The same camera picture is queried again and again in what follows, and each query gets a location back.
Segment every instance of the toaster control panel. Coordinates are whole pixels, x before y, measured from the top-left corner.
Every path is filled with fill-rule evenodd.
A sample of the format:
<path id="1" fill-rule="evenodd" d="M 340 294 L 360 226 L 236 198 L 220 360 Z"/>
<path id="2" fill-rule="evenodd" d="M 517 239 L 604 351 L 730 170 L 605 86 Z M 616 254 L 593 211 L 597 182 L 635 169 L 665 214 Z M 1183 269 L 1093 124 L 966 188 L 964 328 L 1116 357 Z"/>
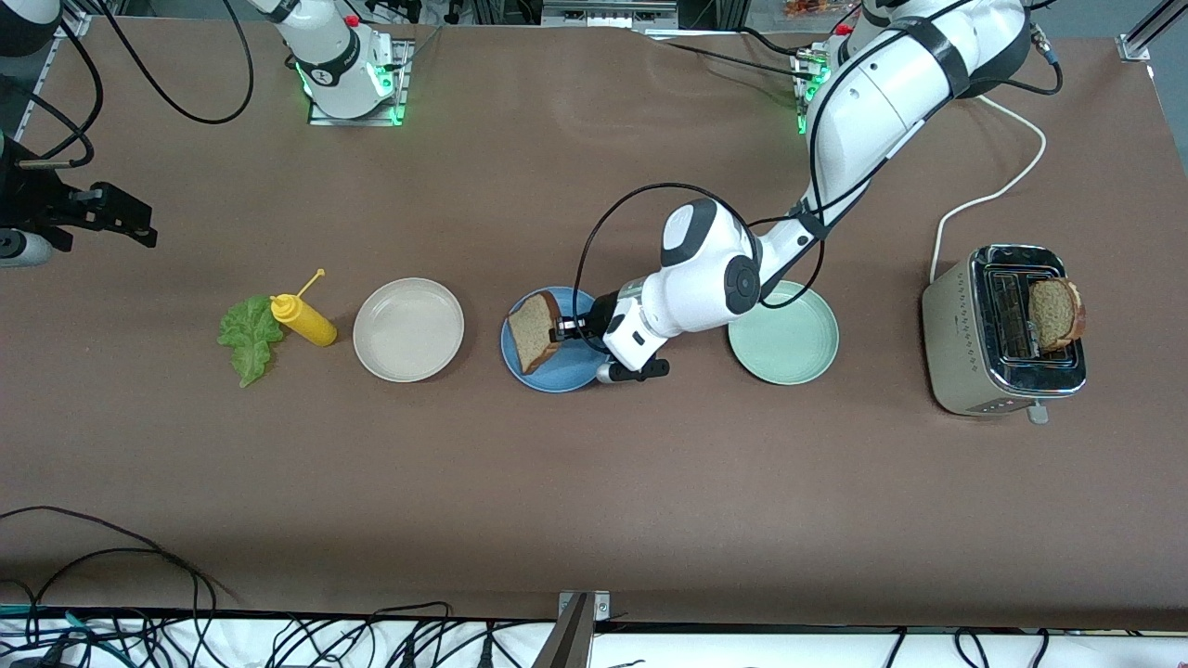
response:
<path id="1" fill-rule="evenodd" d="M 972 407 L 969 412 L 984 412 L 986 415 L 1001 415 L 1004 412 L 1012 412 L 1016 410 L 1023 410 L 1030 405 L 1035 404 L 1035 399 L 1024 399 L 1020 397 L 1001 397 L 991 402 L 986 402 L 980 405 Z"/>

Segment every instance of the lettuce leaf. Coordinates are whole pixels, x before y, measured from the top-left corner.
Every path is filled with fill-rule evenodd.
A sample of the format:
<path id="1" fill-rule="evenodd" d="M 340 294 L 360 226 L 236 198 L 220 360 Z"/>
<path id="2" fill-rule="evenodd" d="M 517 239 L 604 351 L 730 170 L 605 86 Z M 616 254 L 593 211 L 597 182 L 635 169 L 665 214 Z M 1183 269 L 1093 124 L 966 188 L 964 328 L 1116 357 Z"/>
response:
<path id="1" fill-rule="evenodd" d="M 239 372 L 240 387 L 264 376 L 272 359 L 272 344 L 283 338 L 265 295 L 253 295 L 233 305 L 219 323 L 219 345 L 232 348 L 230 365 Z"/>

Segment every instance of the blue plate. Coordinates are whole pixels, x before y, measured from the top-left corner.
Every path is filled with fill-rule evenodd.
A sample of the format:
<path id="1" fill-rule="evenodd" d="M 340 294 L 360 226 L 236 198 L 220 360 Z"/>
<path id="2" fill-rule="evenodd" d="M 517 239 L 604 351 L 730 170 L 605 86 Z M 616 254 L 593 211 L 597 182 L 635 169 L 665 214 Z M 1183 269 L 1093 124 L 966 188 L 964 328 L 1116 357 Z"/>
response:
<path id="1" fill-rule="evenodd" d="M 552 292 L 552 296 L 557 298 L 561 315 L 574 315 L 573 288 L 545 288 L 545 290 Z M 524 303 L 524 300 L 537 292 L 539 290 L 532 290 L 530 294 L 524 295 L 508 313 L 518 309 Z M 593 305 L 594 297 L 579 290 L 577 310 L 586 313 Z M 582 387 L 594 379 L 598 374 L 598 367 L 607 360 L 607 355 L 595 352 L 584 341 L 574 339 L 561 344 L 561 349 L 554 353 L 549 358 L 549 361 L 542 364 L 531 376 L 524 376 L 519 371 L 519 355 L 516 354 L 512 328 L 507 326 L 506 317 L 504 319 L 503 332 L 499 334 L 499 347 L 504 353 L 504 364 L 507 365 L 512 374 L 519 378 L 520 383 L 542 392 L 571 392 Z"/>

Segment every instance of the yellow squeeze bottle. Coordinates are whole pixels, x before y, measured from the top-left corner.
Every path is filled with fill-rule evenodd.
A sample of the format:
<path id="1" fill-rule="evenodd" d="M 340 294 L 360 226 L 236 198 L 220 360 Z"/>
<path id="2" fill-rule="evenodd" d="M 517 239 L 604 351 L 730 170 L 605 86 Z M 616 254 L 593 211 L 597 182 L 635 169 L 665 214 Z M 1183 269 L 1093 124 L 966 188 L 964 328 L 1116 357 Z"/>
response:
<path id="1" fill-rule="evenodd" d="M 301 298 L 305 290 L 309 290 L 309 286 L 323 276 L 326 276 L 326 270 L 320 269 L 314 278 L 310 278 L 309 283 L 301 289 L 301 292 L 268 298 L 272 300 L 272 316 L 277 319 L 277 322 L 287 324 L 290 329 L 308 339 L 310 344 L 326 347 L 334 342 L 339 330 L 330 324 L 329 320 L 326 320 L 322 314 Z"/>

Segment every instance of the table surface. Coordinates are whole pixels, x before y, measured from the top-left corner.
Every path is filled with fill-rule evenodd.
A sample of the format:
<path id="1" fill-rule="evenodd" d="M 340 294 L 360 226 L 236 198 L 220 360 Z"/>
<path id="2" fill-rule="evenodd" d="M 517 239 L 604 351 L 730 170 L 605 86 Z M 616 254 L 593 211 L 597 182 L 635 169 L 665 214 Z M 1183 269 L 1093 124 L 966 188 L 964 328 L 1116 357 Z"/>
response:
<path id="1" fill-rule="evenodd" d="M 127 26 L 181 103 L 234 108 L 228 24 Z M 764 384 L 719 329 L 671 341 L 668 379 L 550 396 L 500 359 L 507 308 L 569 283 L 590 226 L 638 185 L 785 210 L 807 183 L 786 80 L 623 30 L 447 29 L 417 58 L 404 127 L 309 127 L 279 36 L 245 27 L 255 96 L 217 127 L 165 107 L 108 27 L 86 37 L 107 100 L 97 158 L 64 176 L 150 202 L 160 242 L 80 232 L 71 254 L 0 278 L 0 508 L 55 503 L 147 534 L 227 584 L 228 607 L 442 597 L 548 617 L 558 590 L 601 588 L 628 619 L 1186 624 L 1188 304 L 1171 286 L 1188 278 L 1188 189 L 1146 69 L 1108 42 L 1059 44 L 1056 97 L 993 95 L 1051 144 L 1009 196 L 952 221 L 942 252 L 1038 244 L 1080 285 L 1088 385 L 1036 428 L 942 411 L 921 347 L 937 219 L 1036 150 L 988 107 L 940 113 L 833 235 L 817 290 L 841 349 L 820 379 Z M 778 64 L 741 38 L 699 43 Z M 1032 57 L 1020 77 L 1050 73 Z M 82 118 L 89 90 L 63 48 L 44 95 Z M 38 115 L 25 143 L 61 132 Z M 653 271 L 688 198 L 625 206 L 583 286 Z M 307 297 L 340 342 L 290 335 L 240 390 L 220 317 L 320 266 Z M 350 327 L 407 276 L 457 295 L 466 340 L 441 374 L 390 384 L 355 359 Z M 0 530 L 0 571 L 30 578 L 122 544 L 65 518 Z M 165 566 L 88 568 L 50 603 L 189 605 Z"/>

